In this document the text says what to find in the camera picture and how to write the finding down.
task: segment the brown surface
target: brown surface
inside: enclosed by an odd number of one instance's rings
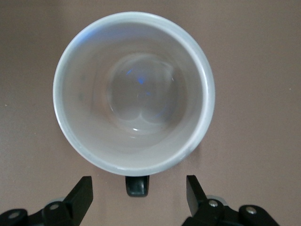
[[[181,225],[185,176],[238,209],[265,208],[301,222],[301,1],[87,0],[0,2],[0,213],[30,214],[91,175],[94,201],[81,225]],[[55,118],[52,82],[71,39],[116,12],[145,11],[187,30],[211,64],[216,107],[207,135],[177,166],[126,195],[124,178],[80,157]]]

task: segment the clamp jaw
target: clamp jaw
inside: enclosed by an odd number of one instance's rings
[[[0,215],[0,226],[79,226],[92,200],[92,178],[82,177],[62,202],[30,216],[24,209],[6,211]]]
[[[236,212],[219,200],[208,199],[196,176],[186,177],[187,202],[192,217],[182,226],[279,226],[263,208],[244,205]]]

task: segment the mug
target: mug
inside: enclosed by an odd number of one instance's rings
[[[145,196],[149,175],[183,160],[214,111],[214,79],[196,41],[157,15],[123,12],[83,29],[55,71],[55,114],[86,160],[126,176]]]

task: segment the metal screw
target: metal screw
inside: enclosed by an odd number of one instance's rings
[[[56,208],[58,208],[58,204],[53,204],[49,207],[50,210],[55,210]]]
[[[20,215],[19,211],[13,212],[12,214],[9,215],[8,219],[13,219],[16,218]]]
[[[218,206],[218,203],[217,203],[217,201],[215,201],[215,200],[210,200],[210,201],[209,201],[209,205],[212,206],[212,207],[217,207],[217,206]]]
[[[256,214],[257,211],[252,206],[247,206],[246,211],[250,214]]]

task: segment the black handle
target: black handle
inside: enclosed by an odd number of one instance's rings
[[[126,176],[127,194],[131,197],[145,197],[149,193],[150,176]]]

